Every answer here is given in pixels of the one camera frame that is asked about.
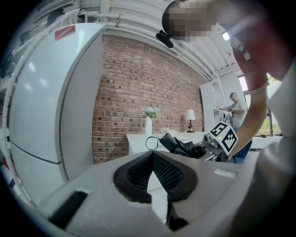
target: table lamp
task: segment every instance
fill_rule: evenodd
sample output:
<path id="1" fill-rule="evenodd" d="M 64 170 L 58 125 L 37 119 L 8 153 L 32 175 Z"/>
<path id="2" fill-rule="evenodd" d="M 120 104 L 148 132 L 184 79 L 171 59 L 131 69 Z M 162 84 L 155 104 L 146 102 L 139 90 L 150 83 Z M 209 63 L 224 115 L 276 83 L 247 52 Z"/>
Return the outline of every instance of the table lamp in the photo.
<path id="1" fill-rule="evenodd" d="M 195 115 L 194 115 L 193 109 L 187 110 L 186 120 L 190 121 L 189 126 L 187 127 L 187 128 L 189 128 L 189 130 L 187 132 L 195 132 L 195 130 L 193 129 L 192 124 L 191 124 L 191 121 L 195 120 Z"/>

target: brick wall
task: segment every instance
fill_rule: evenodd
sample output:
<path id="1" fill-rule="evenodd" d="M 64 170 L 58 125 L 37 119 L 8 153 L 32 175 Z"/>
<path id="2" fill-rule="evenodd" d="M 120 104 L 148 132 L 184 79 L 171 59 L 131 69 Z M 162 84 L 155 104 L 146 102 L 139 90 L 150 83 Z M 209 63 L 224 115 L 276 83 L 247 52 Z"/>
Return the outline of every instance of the brick wall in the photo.
<path id="1" fill-rule="evenodd" d="M 104 73 L 93 116 L 92 150 L 96 163 L 128 155 L 126 133 L 145 133 L 141 108 L 158 106 L 162 127 L 185 131 L 186 110 L 194 109 L 196 131 L 202 131 L 199 86 L 205 81 L 184 63 L 158 49 L 121 37 L 103 38 Z"/>

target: man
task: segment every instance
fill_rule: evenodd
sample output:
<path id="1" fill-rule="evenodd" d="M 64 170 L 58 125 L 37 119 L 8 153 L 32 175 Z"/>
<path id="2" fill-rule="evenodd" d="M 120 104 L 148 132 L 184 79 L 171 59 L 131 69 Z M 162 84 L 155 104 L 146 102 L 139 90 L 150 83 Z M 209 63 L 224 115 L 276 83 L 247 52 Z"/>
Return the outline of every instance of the man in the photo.
<path id="1" fill-rule="evenodd" d="M 232 112 L 232 126 L 233 126 L 233 129 L 237 131 L 239 130 L 239 128 L 241 127 L 241 125 L 245 120 L 246 113 L 247 113 L 247 104 L 245 101 L 239 100 L 237 98 L 237 93 L 235 92 L 232 92 L 230 94 L 230 99 L 233 101 L 233 104 L 228 107 L 223 107 L 220 109 Z M 252 141 L 250 141 L 243 149 L 241 149 L 238 153 L 235 154 L 238 162 L 239 162 L 239 159 L 241 163 L 243 162 L 242 159 L 244 159 L 247 156 L 251 148 L 251 145 L 252 145 Z"/>
<path id="2" fill-rule="evenodd" d="M 221 110 L 226 110 L 226 111 L 230 111 L 232 112 L 233 118 L 232 118 L 232 126 L 234 128 L 235 131 L 237 131 L 245 117 L 246 117 L 246 113 L 247 113 L 247 104 L 244 101 L 240 101 L 237 98 L 237 93 L 232 92 L 230 94 L 230 98 L 233 101 L 233 104 L 228 106 L 228 107 L 224 107 L 224 108 L 220 108 Z"/>
<path id="3" fill-rule="evenodd" d="M 241 150 L 259 131 L 267 110 L 267 74 L 282 80 L 293 56 L 271 19 L 259 5 L 238 0 L 178 0 L 169 11 L 165 31 L 179 39 L 205 35 L 219 22 L 230 35 L 236 61 L 241 68 L 251 103 L 236 132 L 239 138 L 229 158 Z"/>

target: flower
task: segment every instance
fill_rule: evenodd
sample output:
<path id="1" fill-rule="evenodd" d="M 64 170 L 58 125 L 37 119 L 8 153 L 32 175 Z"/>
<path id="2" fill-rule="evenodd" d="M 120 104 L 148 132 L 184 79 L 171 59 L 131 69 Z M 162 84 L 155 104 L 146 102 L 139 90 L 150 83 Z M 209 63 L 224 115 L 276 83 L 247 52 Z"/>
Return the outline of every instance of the flower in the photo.
<path id="1" fill-rule="evenodd" d="M 151 119 L 162 119 L 160 108 L 157 107 L 148 107 L 146 109 L 142 109 L 143 113 L 151 118 Z"/>

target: white wall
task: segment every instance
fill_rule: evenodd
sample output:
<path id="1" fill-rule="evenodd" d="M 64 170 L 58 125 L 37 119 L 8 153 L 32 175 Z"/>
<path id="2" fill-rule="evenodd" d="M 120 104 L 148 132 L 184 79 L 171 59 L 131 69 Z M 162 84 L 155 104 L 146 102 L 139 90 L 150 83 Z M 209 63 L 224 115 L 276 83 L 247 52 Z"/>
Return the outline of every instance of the white wall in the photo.
<path id="1" fill-rule="evenodd" d="M 227 106 L 233 104 L 230 99 L 230 94 L 232 92 L 237 93 L 239 100 L 245 100 L 244 93 L 241 89 L 240 81 L 234 72 L 230 72 L 220 77 L 220 82 L 224 92 L 225 103 Z"/>

